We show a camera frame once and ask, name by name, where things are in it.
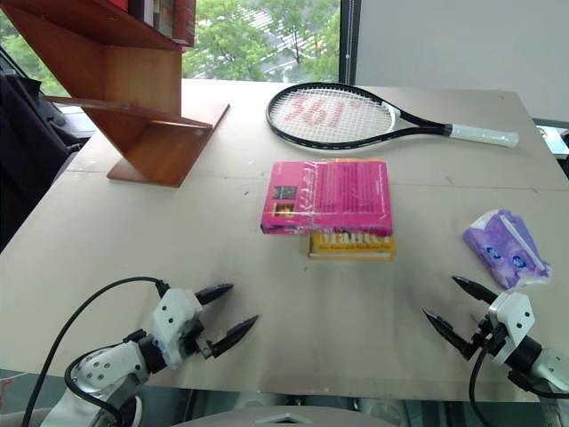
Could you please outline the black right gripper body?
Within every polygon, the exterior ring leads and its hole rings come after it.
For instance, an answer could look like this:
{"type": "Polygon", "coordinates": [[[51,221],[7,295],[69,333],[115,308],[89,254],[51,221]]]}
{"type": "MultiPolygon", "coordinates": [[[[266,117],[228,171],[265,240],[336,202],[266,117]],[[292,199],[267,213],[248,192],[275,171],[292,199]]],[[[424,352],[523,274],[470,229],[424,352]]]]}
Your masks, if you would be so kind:
{"type": "Polygon", "coordinates": [[[493,325],[485,317],[478,322],[477,330],[471,337],[469,355],[472,357],[477,350],[486,349],[492,356],[496,356],[504,347],[507,337],[507,328],[504,324],[493,325]]]}

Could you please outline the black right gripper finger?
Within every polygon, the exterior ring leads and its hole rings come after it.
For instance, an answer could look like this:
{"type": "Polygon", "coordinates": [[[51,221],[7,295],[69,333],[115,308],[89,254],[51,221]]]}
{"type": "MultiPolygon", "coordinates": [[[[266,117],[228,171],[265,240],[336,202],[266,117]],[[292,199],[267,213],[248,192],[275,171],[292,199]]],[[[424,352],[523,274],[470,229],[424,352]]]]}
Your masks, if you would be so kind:
{"type": "Polygon", "coordinates": [[[457,334],[453,326],[432,310],[423,309],[429,323],[445,338],[466,360],[472,357],[470,343],[457,334]]]}
{"type": "Polygon", "coordinates": [[[478,301],[487,303],[488,305],[492,305],[498,298],[496,293],[471,279],[464,278],[462,276],[452,276],[452,280],[467,294],[478,301]]]}

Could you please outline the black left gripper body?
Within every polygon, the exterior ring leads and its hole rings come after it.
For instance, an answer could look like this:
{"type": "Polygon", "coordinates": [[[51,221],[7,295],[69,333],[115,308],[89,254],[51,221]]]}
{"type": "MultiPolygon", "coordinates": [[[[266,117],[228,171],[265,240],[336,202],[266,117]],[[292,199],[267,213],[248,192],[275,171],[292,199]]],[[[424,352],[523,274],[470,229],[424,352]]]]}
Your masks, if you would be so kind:
{"type": "Polygon", "coordinates": [[[212,356],[212,343],[206,340],[202,334],[204,325],[197,320],[193,326],[186,331],[179,339],[180,354],[183,358],[188,358],[194,354],[201,354],[204,358],[212,356]]]}

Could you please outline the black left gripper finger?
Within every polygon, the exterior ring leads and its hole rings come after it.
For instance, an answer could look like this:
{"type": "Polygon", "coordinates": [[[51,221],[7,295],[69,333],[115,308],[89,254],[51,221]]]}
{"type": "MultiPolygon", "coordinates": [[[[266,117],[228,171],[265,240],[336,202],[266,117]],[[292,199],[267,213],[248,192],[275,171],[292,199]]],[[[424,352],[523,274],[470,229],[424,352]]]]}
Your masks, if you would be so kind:
{"type": "Polygon", "coordinates": [[[255,315],[232,327],[222,339],[211,345],[212,355],[218,358],[221,354],[237,345],[258,319],[259,316],[255,315]]]}
{"type": "Polygon", "coordinates": [[[195,296],[201,305],[207,305],[221,298],[224,294],[232,290],[233,284],[219,284],[216,286],[208,286],[195,293],[195,296]]]}

